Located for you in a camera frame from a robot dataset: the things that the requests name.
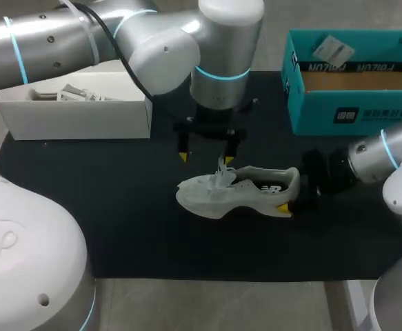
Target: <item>black cable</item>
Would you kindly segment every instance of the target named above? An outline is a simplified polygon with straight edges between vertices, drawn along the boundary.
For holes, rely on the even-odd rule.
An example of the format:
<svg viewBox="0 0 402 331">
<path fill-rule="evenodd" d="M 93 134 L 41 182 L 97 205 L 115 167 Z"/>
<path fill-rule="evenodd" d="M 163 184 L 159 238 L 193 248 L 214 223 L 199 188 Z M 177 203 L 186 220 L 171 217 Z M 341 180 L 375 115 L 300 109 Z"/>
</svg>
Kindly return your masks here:
<svg viewBox="0 0 402 331">
<path fill-rule="evenodd" d="M 111 31 L 109 30 L 109 27 L 107 27 L 107 25 L 104 23 L 104 21 L 101 19 L 101 17 L 91 8 L 87 7 L 86 5 L 83 5 L 82 3 L 72 3 L 78 10 L 89 14 L 90 16 L 92 16 L 95 21 L 97 21 L 97 23 L 101 26 L 101 28 L 103 29 L 103 31 L 105 32 L 105 35 L 107 36 L 107 38 L 109 39 L 110 43 L 112 44 L 115 53 L 117 54 L 118 58 L 121 60 L 125 70 L 127 71 L 127 73 L 130 75 L 130 77 L 133 80 L 133 83 L 135 84 L 136 87 L 138 87 L 138 89 L 140 89 L 140 91 L 142 93 L 144 93 L 144 95 L 147 97 L 147 99 L 149 99 L 151 102 L 156 101 L 156 99 L 147 91 L 147 89 L 144 87 L 144 85 L 140 82 L 140 80 L 138 79 L 138 77 L 136 76 L 136 74 L 133 72 L 132 68 L 130 67 L 127 59 L 124 57 L 123 52 L 121 51 L 117 41 L 115 40 L 115 38 L 113 37 Z M 68 8 L 68 6 L 66 4 L 62 4 L 59 5 L 57 7 L 55 7 L 55 9 L 60 9 L 60 8 Z M 163 107 L 161 107 L 162 110 L 168 114 L 170 117 L 172 117 L 173 119 L 177 120 L 177 121 L 181 121 L 178 116 L 172 114 L 171 112 L 168 112 L 167 110 L 164 110 Z"/>
</svg>

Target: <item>new balance logo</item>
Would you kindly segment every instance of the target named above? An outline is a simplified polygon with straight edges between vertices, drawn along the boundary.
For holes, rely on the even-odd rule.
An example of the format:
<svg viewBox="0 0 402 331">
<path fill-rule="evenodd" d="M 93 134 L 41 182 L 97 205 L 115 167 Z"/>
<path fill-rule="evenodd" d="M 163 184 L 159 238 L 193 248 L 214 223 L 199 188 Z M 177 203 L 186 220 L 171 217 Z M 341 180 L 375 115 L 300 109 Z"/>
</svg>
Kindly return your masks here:
<svg viewBox="0 0 402 331">
<path fill-rule="evenodd" d="M 262 192 L 267 192 L 267 193 L 279 193 L 280 191 L 282 191 L 282 187 L 281 186 L 262 186 L 261 188 Z"/>
</svg>

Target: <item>teal cardboard box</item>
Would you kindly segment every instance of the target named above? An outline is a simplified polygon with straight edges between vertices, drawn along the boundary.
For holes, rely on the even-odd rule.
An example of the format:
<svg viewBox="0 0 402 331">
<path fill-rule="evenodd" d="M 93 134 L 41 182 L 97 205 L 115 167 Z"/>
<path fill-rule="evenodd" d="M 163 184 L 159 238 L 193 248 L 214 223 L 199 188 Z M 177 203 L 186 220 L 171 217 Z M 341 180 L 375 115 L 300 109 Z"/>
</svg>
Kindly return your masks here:
<svg viewBox="0 0 402 331">
<path fill-rule="evenodd" d="M 354 50 L 338 68 L 314 55 L 328 36 Z M 291 30 L 281 75 L 295 134 L 368 135 L 402 121 L 402 31 Z"/>
</svg>

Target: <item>white sneaker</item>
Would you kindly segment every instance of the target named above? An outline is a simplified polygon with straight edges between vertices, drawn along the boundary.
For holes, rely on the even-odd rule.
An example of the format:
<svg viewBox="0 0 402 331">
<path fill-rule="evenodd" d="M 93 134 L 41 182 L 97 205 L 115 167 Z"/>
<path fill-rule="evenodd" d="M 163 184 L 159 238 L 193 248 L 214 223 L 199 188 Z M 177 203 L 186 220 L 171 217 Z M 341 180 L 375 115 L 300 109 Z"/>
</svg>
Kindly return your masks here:
<svg viewBox="0 0 402 331">
<path fill-rule="evenodd" d="M 176 199 L 193 214 L 220 219 L 237 207 L 250 207 L 272 217 L 291 217 L 285 205 L 299 195 L 296 168 L 272 170 L 226 168 L 220 160 L 216 174 L 198 176 L 178 185 Z"/>
</svg>

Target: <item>black work surface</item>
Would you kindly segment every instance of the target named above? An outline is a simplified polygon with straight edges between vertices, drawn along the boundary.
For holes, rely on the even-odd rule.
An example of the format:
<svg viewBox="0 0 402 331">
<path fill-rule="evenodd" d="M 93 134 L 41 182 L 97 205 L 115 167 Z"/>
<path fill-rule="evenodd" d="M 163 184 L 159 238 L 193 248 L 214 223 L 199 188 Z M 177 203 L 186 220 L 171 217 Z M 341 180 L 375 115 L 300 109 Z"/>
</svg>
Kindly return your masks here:
<svg viewBox="0 0 402 331">
<path fill-rule="evenodd" d="M 248 140 L 232 164 L 286 169 L 306 150 L 331 152 L 354 137 L 296 137 L 278 72 L 252 72 Z M 187 85 L 163 98 L 186 117 Z M 60 203 L 86 236 L 96 277 L 327 281 L 377 279 L 402 256 L 402 227 L 381 200 L 381 186 L 327 199 L 319 213 L 275 219 L 235 210 L 204 219 L 180 207 L 177 184 L 213 173 L 224 145 L 192 139 L 190 162 L 177 153 L 172 121 L 155 108 L 150 140 L 13 141 L 0 173 Z"/>
</svg>

